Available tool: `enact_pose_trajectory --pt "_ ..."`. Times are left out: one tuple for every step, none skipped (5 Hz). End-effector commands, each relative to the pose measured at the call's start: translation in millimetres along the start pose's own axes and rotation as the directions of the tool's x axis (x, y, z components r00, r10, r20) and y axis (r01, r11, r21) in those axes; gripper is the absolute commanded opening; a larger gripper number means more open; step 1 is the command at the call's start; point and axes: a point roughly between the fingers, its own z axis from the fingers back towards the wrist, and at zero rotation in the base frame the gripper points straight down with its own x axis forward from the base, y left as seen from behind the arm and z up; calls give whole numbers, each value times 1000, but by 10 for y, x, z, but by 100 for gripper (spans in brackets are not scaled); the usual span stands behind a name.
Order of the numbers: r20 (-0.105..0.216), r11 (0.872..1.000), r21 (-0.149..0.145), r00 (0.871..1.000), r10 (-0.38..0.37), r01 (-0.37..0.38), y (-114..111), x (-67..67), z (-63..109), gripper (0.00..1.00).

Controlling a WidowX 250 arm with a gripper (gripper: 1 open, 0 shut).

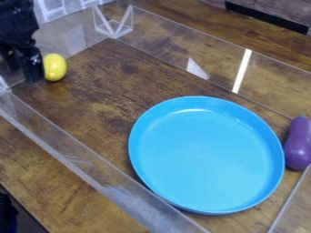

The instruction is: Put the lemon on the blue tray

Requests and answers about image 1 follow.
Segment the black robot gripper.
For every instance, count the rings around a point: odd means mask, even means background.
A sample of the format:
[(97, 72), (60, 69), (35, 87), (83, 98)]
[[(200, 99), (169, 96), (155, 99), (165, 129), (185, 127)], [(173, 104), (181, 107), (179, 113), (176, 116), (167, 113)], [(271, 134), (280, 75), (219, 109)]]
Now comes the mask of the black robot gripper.
[(0, 56), (12, 72), (20, 70), (15, 50), (23, 54), (21, 69), (28, 84), (45, 75), (43, 57), (35, 46), (33, 32), (39, 24), (32, 5), (0, 5)]

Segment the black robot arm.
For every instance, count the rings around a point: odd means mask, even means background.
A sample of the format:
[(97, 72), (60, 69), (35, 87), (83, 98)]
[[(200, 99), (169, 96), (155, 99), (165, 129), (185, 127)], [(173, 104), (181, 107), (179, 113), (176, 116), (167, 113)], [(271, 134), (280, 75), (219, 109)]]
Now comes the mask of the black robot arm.
[(12, 71), (21, 71), (28, 84), (45, 74), (33, 39), (37, 29), (33, 0), (0, 0), (0, 56)]

